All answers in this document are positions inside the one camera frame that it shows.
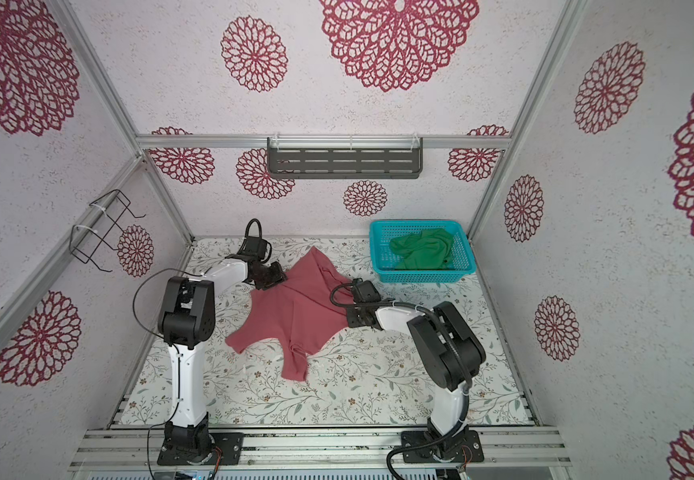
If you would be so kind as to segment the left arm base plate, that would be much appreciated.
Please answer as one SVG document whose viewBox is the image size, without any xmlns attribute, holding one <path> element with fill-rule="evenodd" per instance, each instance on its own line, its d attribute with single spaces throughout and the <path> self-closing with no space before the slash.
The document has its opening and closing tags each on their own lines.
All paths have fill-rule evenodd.
<svg viewBox="0 0 694 480">
<path fill-rule="evenodd" d="M 240 432 L 172 433 L 166 437 L 159 453 L 159 466 L 237 465 L 245 435 Z"/>
</svg>

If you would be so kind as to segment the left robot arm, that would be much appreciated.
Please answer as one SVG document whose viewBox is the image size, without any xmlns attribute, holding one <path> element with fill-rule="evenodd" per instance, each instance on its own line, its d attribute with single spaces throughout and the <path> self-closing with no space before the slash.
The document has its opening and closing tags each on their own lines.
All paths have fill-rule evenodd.
<svg viewBox="0 0 694 480">
<path fill-rule="evenodd" d="M 245 283 L 266 290 L 286 280 L 272 247 L 247 234 L 239 250 L 203 273 L 176 270 L 167 281 L 158 335 L 168 345 L 172 409 L 164 422 L 160 466 L 205 465 L 219 458 L 204 394 L 205 347 L 216 327 L 216 297 Z"/>
</svg>

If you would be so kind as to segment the pink tank top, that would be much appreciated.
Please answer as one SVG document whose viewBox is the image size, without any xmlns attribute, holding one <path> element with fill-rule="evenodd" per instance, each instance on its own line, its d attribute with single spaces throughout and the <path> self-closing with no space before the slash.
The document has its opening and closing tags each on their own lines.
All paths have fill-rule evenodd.
<svg viewBox="0 0 694 480">
<path fill-rule="evenodd" d="M 330 295 L 349 281 L 322 251 L 310 248 L 287 272 L 283 283 L 251 292 L 250 313 L 226 338 L 226 345 L 241 354 L 259 341 L 276 339 L 283 352 L 281 376 L 304 381 L 308 358 L 348 327 L 341 305 L 350 303 L 352 295 L 341 292 L 336 303 L 331 302 Z"/>
</svg>

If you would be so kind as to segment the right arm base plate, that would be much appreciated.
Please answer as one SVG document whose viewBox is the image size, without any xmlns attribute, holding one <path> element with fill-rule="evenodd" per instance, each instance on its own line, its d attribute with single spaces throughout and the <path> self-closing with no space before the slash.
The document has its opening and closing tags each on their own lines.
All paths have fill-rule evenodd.
<svg viewBox="0 0 694 480">
<path fill-rule="evenodd" d="M 409 464 L 426 463 L 482 463 L 484 450 L 478 433 L 469 427 L 451 439 L 426 449 L 419 445 L 432 441 L 428 431 L 407 430 L 401 433 L 401 447 L 413 450 L 403 453 L 403 461 Z"/>
</svg>

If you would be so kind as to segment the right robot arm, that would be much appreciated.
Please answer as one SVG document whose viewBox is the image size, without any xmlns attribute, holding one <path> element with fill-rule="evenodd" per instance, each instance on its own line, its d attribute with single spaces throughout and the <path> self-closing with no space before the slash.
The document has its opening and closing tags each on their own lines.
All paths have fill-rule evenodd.
<svg viewBox="0 0 694 480">
<path fill-rule="evenodd" d="M 372 282 L 362 279 L 334 287 L 330 301 L 345 310 L 351 328 L 370 327 L 412 338 L 437 390 L 425 440 L 405 446 L 404 451 L 427 449 L 440 460 L 454 457 L 467 435 L 474 378 L 487 359 L 485 348 L 457 307 L 449 301 L 427 308 L 384 298 Z"/>
</svg>

